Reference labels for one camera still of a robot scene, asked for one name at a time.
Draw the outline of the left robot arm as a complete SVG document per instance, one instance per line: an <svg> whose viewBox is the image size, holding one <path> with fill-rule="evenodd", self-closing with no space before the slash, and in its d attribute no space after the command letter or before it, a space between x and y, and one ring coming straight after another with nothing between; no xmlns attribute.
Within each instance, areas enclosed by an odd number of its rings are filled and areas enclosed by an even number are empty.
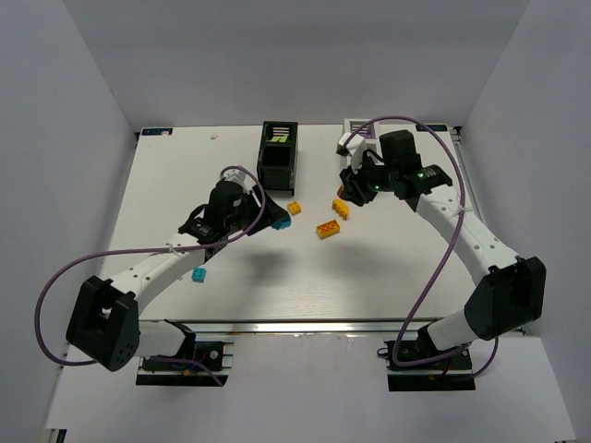
<svg viewBox="0 0 591 443"><path fill-rule="evenodd" d="M289 212L257 187L219 181L162 253L108 279L92 276L83 282L66 341L111 372L134 357L188 364L195 354L194 331L167 319L142 321L142 312L175 281L221 252L231 235L279 230L290 222Z"/></svg>

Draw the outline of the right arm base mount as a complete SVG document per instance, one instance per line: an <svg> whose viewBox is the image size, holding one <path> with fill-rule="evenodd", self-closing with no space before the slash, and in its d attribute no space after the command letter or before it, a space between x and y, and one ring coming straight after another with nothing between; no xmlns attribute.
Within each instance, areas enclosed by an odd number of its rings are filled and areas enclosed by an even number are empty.
<svg viewBox="0 0 591 443"><path fill-rule="evenodd" d="M376 351L386 363L389 392L474 391L476 382L470 353L464 350L435 363L402 367L392 359L395 341L386 341Z"/></svg>

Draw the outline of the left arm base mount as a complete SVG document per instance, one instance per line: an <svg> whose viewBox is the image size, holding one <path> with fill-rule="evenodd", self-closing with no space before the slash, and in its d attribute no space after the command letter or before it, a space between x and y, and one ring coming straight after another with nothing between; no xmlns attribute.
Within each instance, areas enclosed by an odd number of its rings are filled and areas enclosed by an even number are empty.
<svg viewBox="0 0 591 443"><path fill-rule="evenodd" d="M185 357L141 358L136 385L143 387L221 388L234 362L235 344L207 339L196 341L193 353Z"/></svg>

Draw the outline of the green lego brick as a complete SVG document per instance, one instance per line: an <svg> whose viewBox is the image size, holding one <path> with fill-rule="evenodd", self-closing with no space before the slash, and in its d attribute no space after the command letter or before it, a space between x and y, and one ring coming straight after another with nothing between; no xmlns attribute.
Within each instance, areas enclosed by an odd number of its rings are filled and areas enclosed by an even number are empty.
<svg viewBox="0 0 591 443"><path fill-rule="evenodd" d="M286 143L289 139L288 135L280 135L280 136L273 136L269 142L270 143Z"/></svg>

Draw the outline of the cyan lego brick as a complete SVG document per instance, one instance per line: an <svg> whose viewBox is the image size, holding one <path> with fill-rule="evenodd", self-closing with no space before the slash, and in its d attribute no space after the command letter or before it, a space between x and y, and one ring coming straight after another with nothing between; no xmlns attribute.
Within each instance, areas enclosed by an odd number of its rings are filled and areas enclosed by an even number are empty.
<svg viewBox="0 0 591 443"><path fill-rule="evenodd" d="M272 227L272 229L274 229L276 231L281 231L281 230L289 228L291 226L291 224L292 224L292 219L285 218L285 219L275 222L271 227Z"/></svg>
<svg viewBox="0 0 591 443"><path fill-rule="evenodd" d="M191 280L193 282L205 282L207 277L207 270L203 267L197 267L192 270Z"/></svg>

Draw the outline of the cyan lego brick front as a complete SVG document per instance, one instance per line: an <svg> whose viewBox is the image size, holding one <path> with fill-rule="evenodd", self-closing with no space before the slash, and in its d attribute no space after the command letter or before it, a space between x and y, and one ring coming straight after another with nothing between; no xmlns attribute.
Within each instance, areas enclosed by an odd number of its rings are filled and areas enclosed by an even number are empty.
<svg viewBox="0 0 591 443"><path fill-rule="evenodd" d="M192 270L191 280L193 282L205 282L207 277L207 270L203 267L197 267Z"/></svg>

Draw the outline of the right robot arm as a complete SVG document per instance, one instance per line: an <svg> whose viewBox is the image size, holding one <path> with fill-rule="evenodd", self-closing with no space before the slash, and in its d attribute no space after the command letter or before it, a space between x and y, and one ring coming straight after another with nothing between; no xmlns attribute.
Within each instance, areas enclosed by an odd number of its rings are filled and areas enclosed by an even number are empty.
<svg viewBox="0 0 591 443"><path fill-rule="evenodd" d="M465 190L438 165L425 166L407 130L380 136L380 153L351 132L337 152L348 158L338 195L362 207L380 192L394 194L447 242L445 256L456 255L475 290L457 312L417 333L404 353L396 343L392 360L401 367L432 365L460 353L475 340L491 341L541 317L547 270L538 257L525 258L506 246L465 205Z"/></svg>

